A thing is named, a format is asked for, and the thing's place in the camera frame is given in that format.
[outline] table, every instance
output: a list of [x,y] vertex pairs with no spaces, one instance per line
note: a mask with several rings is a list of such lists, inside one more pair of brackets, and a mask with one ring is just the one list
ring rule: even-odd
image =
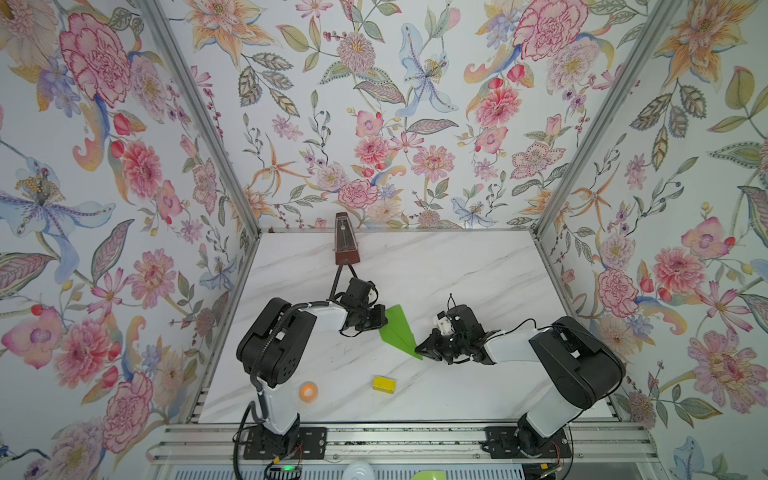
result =
[[[450,293],[469,305],[486,331],[511,329],[534,317],[539,326],[565,315],[526,231],[356,233],[358,276],[373,281],[379,302],[402,305],[417,343],[446,310]],[[256,398],[235,351],[266,303],[275,296],[291,303],[324,300],[336,272],[333,232],[267,233],[224,343],[201,423],[237,423]],[[345,269],[339,290],[349,282]],[[397,381],[395,393],[371,389],[374,376]],[[376,331],[354,339],[314,332],[295,385],[317,384],[314,403],[300,404],[302,422],[376,422],[516,419],[551,383],[537,362],[448,365],[407,355]],[[610,417],[604,400],[582,418]]]

